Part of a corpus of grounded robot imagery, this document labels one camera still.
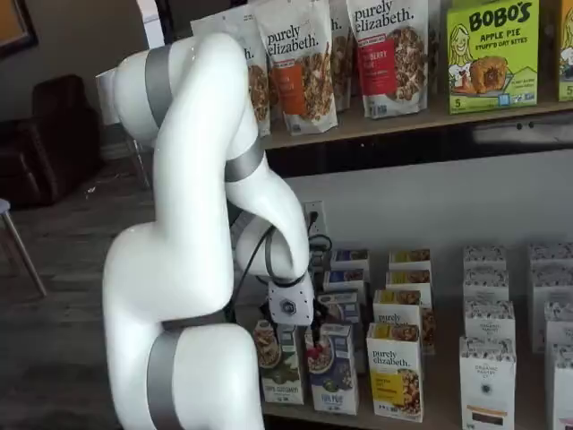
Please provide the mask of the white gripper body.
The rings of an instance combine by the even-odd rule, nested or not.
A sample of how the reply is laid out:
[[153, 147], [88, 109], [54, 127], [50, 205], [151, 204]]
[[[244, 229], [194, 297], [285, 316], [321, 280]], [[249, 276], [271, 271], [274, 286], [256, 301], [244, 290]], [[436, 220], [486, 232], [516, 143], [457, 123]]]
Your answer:
[[268, 288], [269, 313], [276, 324], [311, 325], [313, 321], [314, 291], [309, 275], [292, 287], [282, 288], [270, 282]]

